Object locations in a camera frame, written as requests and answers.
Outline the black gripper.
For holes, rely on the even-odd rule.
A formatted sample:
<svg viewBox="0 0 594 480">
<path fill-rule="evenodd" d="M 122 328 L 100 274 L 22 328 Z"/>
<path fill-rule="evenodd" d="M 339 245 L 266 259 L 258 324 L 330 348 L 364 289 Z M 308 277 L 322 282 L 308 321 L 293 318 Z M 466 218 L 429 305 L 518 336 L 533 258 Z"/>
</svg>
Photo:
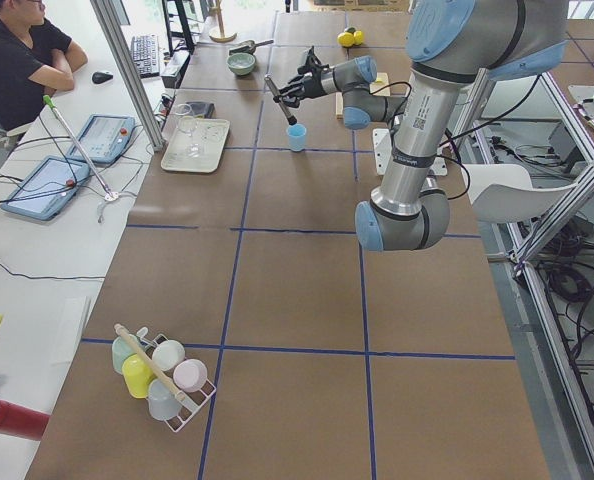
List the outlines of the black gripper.
<svg viewBox="0 0 594 480">
<path fill-rule="evenodd" d="M 304 99 L 315 99 L 331 93 L 324 83 L 333 74 L 333 68 L 324 64 L 311 46 L 302 54 L 302 64 L 297 68 L 297 75 L 288 84 L 279 89 L 287 107 L 298 108 Z"/>
</svg>

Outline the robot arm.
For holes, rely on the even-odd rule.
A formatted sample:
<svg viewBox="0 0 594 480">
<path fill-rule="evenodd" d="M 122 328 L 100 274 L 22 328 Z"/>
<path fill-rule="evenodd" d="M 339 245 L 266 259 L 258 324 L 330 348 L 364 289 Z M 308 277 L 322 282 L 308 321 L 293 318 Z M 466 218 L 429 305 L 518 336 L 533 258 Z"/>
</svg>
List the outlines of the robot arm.
<svg viewBox="0 0 594 480">
<path fill-rule="evenodd" d="M 341 93 L 348 129 L 398 122 L 382 182 L 356 207 L 356 235 L 364 249 L 421 250 L 444 236 L 449 200 L 429 170 L 460 90 L 482 69 L 492 80 L 510 80 L 557 66 L 567 15 L 565 1 L 422 1 L 407 32 L 412 71 L 406 99 L 370 92 L 377 73 L 372 57 L 329 66 L 312 50 L 286 86 L 271 89 L 282 110 Z"/>
</svg>

